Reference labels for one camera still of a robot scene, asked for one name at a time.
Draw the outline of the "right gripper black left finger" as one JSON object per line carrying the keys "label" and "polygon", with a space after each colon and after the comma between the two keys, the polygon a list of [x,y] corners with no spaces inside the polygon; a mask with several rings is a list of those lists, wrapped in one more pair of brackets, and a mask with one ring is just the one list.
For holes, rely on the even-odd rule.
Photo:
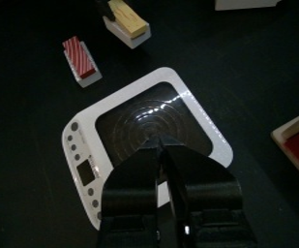
{"label": "right gripper black left finger", "polygon": [[101,194],[96,248],[157,248],[159,139],[148,139],[111,171]]}

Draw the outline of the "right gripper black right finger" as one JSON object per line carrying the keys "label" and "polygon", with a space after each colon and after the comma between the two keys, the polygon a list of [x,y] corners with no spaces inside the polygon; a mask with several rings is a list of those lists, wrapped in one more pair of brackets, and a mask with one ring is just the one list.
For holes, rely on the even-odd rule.
{"label": "right gripper black right finger", "polygon": [[168,136],[159,138],[159,160],[180,248],[257,248],[240,185],[224,166]]}

